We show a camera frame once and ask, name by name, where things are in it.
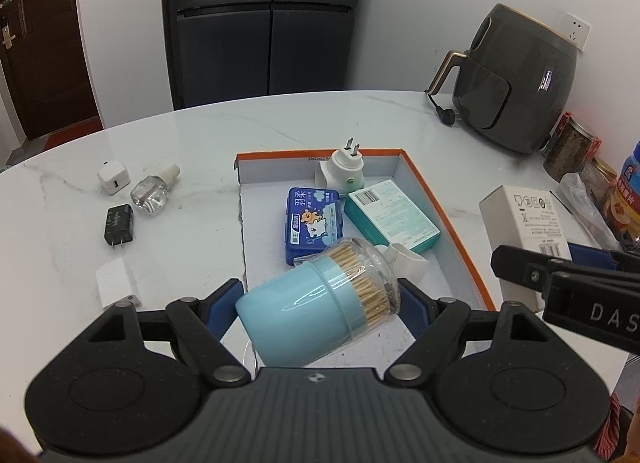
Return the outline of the white product box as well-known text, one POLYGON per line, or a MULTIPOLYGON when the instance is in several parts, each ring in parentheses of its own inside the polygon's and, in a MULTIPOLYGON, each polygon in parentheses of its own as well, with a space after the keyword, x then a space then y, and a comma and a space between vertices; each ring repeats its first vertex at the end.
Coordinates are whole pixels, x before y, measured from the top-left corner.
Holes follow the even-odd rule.
POLYGON ((516 246, 571 259, 556 204, 548 190, 500 186, 480 201, 491 249, 516 246))

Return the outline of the blue toothpick holder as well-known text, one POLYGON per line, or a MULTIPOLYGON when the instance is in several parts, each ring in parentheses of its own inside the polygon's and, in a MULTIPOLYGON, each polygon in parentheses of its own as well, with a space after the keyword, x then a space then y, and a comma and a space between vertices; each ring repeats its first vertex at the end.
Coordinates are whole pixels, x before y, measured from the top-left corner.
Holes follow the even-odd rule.
POLYGON ((302 368, 382 327, 400 305, 383 254, 344 238, 249 290, 235 309, 263 365, 302 368))

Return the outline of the white wall charger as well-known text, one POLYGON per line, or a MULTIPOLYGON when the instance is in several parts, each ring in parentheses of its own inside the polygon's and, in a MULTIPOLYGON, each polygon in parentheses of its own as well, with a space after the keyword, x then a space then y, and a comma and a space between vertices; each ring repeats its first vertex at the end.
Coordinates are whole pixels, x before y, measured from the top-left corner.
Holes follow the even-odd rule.
POLYGON ((117 303, 129 303, 134 307, 142 304, 134 277, 123 258, 109 261, 96 271, 96 287, 103 309, 117 303))

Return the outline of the black USB charger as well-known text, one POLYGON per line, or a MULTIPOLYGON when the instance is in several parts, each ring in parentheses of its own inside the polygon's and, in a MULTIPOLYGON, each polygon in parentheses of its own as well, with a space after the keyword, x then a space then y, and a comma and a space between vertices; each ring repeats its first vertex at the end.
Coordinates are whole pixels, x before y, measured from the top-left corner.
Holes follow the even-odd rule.
POLYGON ((111 247, 134 240, 134 210, 129 204, 112 206, 107 210, 104 240, 111 247))

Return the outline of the clear repellent liquid bottle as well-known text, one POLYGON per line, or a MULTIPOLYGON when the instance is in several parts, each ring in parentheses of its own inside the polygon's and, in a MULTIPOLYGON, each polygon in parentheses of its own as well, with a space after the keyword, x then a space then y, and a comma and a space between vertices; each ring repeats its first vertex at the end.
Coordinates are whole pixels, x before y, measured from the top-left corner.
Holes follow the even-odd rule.
POLYGON ((171 188, 180 172, 179 166, 172 164, 160 174, 146 176, 131 190, 131 202, 145 213, 157 214, 167 204, 171 188))

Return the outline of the white mosquito repellent heater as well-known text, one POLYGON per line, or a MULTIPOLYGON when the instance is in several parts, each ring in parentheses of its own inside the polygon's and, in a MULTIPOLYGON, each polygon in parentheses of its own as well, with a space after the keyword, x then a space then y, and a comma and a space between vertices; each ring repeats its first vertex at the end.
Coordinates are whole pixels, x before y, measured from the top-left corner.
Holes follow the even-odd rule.
POLYGON ((318 188, 335 190, 342 197, 364 187, 363 156, 360 145, 349 138, 346 145, 336 149, 328 160, 321 160, 314 172, 318 188))

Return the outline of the small white cube charger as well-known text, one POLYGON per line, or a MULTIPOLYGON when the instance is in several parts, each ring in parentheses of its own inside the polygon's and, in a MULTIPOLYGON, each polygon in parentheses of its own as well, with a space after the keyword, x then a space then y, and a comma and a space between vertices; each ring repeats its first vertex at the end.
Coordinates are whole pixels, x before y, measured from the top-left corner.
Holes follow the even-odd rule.
POLYGON ((127 187, 131 182, 126 166, 117 160, 105 162, 96 173, 96 176, 98 176, 102 189, 109 196, 117 194, 118 191, 127 187))

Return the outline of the blue lid food jar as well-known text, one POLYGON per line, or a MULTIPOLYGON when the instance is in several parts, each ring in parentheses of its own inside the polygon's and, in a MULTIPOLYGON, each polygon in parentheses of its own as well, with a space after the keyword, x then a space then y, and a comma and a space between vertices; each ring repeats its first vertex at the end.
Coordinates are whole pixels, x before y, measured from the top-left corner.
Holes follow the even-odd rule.
POLYGON ((639 249, 640 142, 623 164, 616 184, 603 205, 603 217, 624 249, 639 249))

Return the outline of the clear plastic bag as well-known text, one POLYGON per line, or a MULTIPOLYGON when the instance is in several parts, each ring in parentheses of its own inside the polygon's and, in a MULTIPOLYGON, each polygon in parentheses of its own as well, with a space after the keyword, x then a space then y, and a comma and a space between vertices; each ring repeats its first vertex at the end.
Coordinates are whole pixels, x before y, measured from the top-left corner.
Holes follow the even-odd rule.
POLYGON ((559 183, 560 192, 578 223, 602 249, 620 252, 620 242, 605 223, 597 206, 592 202, 587 188, 578 173, 566 173, 559 183))

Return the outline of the glass jar dark contents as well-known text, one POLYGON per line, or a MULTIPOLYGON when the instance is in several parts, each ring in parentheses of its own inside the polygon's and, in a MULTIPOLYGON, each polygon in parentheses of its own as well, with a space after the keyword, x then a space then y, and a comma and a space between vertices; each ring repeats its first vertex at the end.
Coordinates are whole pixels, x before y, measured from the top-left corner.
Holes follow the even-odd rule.
POLYGON ((580 173, 594 157, 602 140, 590 128, 565 112, 548 142, 544 170, 556 182, 568 173, 580 173))

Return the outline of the teal white box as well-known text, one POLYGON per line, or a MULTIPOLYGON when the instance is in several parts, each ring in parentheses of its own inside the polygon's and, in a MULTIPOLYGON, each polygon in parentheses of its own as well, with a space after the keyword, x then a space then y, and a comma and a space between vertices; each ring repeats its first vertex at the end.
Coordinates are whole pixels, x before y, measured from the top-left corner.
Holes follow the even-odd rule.
POLYGON ((374 245, 397 243, 422 254, 440 237, 436 225, 393 179, 349 194, 344 212, 361 235, 374 245))

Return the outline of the black air fryer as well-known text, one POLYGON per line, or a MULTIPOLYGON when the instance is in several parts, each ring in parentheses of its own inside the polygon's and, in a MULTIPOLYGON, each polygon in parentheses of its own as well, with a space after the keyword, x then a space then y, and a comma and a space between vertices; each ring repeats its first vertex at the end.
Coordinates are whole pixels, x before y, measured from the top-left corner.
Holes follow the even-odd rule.
POLYGON ((450 50, 425 93, 459 70, 452 102, 485 138, 530 154, 547 141, 572 89, 577 48, 524 12, 495 4, 465 52, 450 50))

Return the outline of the black refrigerator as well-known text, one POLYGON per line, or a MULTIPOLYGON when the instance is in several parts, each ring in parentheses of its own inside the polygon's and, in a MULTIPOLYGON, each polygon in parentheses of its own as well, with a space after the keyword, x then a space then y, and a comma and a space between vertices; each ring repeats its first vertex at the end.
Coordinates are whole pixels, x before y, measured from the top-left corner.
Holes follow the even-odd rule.
POLYGON ((171 100, 342 90, 359 0, 163 0, 171 100))

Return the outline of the dark brown door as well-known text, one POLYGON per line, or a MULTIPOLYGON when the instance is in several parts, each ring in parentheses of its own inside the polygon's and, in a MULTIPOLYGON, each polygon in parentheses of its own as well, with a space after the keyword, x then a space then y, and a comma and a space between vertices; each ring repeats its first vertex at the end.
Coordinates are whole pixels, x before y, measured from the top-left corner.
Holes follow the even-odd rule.
POLYGON ((1 0, 1 63, 27 138, 98 115, 76 0, 1 0))

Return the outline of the white wall socket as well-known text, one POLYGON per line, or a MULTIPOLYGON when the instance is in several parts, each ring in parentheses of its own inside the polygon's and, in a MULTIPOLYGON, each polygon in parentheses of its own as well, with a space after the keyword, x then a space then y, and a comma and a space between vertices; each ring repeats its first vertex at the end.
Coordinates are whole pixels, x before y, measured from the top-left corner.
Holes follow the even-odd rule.
POLYGON ((565 14, 559 24, 558 31, 583 52, 591 32, 591 26, 577 16, 565 14))

